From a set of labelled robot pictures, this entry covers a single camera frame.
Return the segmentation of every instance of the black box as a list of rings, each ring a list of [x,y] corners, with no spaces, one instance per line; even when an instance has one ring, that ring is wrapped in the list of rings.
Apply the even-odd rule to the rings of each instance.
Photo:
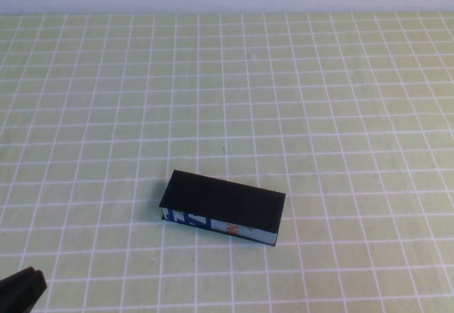
[[[166,221],[274,246],[285,194],[174,170],[160,203]]]

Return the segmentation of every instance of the white side panel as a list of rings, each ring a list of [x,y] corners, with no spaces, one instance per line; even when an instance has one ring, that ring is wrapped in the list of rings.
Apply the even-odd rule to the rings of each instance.
[[[238,224],[231,224],[215,219],[207,219],[203,216],[191,214],[185,216],[183,212],[177,212],[166,208],[162,208],[162,212],[164,213],[165,218],[169,221],[185,223],[191,226],[199,226],[214,231],[223,231],[233,235],[253,238],[254,240],[262,241],[268,244],[274,244],[277,238],[277,234],[270,233],[269,231],[248,228],[247,226],[240,226]]]

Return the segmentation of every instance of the grid square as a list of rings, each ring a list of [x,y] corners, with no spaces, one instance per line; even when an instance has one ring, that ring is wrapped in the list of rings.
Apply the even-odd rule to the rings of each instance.
[[[378,295],[374,275],[370,270],[342,271],[340,278],[346,297],[375,297]]]
[[[195,250],[192,248],[167,249],[162,254],[162,274],[195,272]]]
[[[130,251],[126,275],[158,275],[160,272],[160,258],[160,251]]]
[[[103,252],[95,253],[92,260],[93,278],[112,278],[123,276],[125,266],[125,252]]]
[[[268,300],[265,274],[235,274],[233,275],[233,292],[235,301],[264,301]]]
[[[300,300],[304,298],[301,273],[270,274],[270,292],[272,300]]]
[[[161,279],[162,304],[188,304],[194,302],[194,277],[172,277]]]
[[[126,306],[155,305],[159,279],[127,279],[124,287],[124,304]]]
[[[197,302],[228,302],[231,299],[230,275],[199,276],[197,286]]]
[[[308,299],[342,297],[337,272],[310,272],[305,275]]]
[[[449,309],[453,272],[447,279],[441,263],[454,263],[452,17],[3,18],[0,55],[10,51],[0,76],[0,264],[17,268],[25,249],[24,264],[48,273],[55,265],[49,309],[78,310],[86,292],[87,309],[117,307],[124,290],[128,313],[156,311],[144,307],[158,303],[163,242],[171,247],[162,254],[160,303],[171,305],[164,312],[194,312],[196,301],[200,312],[230,312],[232,297],[242,302],[237,312],[381,312],[372,260],[387,312]],[[289,194],[279,247],[232,240],[233,271],[271,273],[249,282],[241,277],[250,274],[235,274],[231,283],[216,274],[231,271],[231,238],[161,222],[157,203],[173,168],[224,178],[228,171],[229,180]],[[204,247],[195,259],[196,241]],[[315,300],[308,304],[300,253]],[[171,274],[172,257],[189,264],[182,280]],[[325,277],[333,284],[320,289]],[[164,293],[175,288],[181,307]]]
[[[62,254],[58,258],[56,279],[87,278],[90,265],[90,254]]]
[[[232,247],[233,271],[265,270],[265,255],[261,248]]]

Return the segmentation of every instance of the black object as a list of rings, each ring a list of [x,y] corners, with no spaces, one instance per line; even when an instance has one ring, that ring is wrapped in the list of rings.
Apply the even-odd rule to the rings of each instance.
[[[0,312],[29,313],[48,286],[43,272],[32,267],[0,281]]]
[[[274,246],[285,194],[174,170],[163,219]]]

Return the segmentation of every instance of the black rectangular block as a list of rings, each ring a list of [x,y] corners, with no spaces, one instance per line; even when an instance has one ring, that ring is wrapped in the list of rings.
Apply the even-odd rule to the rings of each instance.
[[[174,170],[163,219],[274,246],[285,194]]]

